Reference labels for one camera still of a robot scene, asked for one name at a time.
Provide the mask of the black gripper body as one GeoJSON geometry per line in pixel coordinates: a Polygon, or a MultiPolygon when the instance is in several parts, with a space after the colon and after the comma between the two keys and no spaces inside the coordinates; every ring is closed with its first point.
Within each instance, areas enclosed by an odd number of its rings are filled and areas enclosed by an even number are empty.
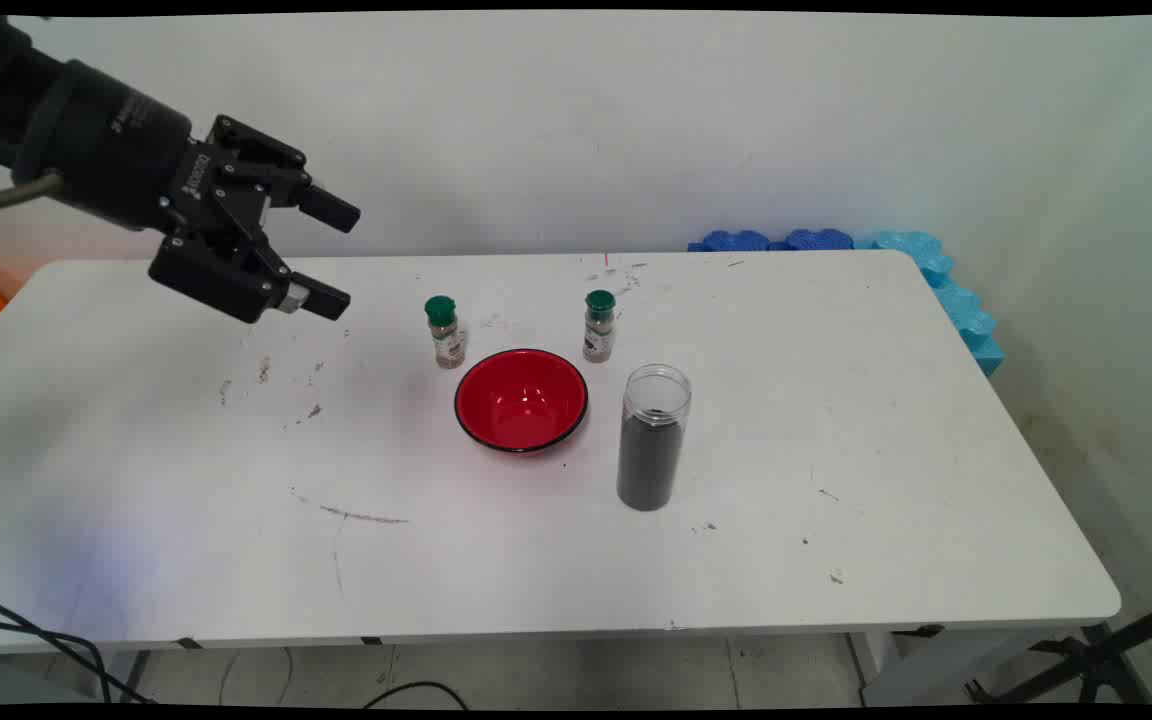
{"type": "Polygon", "coordinates": [[[77,60],[14,63],[14,183],[131,232],[259,243],[270,137],[219,115],[204,138],[177,109],[77,60]]]}

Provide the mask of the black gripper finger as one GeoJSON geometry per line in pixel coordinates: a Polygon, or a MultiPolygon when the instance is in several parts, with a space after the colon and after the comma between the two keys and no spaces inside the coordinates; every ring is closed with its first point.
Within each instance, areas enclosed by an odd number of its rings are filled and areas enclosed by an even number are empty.
{"type": "Polygon", "coordinates": [[[218,176],[223,183],[259,184],[274,209],[298,209],[335,232],[353,232],[358,223],[361,209],[317,184],[306,170],[306,156],[288,143],[228,115],[215,119],[207,142],[221,151],[218,176]]]}
{"type": "Polygon", "coordinates": [[[259,323],[271,310],[334,323],[351,305],[349,293],[293,272],[266,242],[169,234],[147,265],[147,276],[238,323],[259,323]]]}

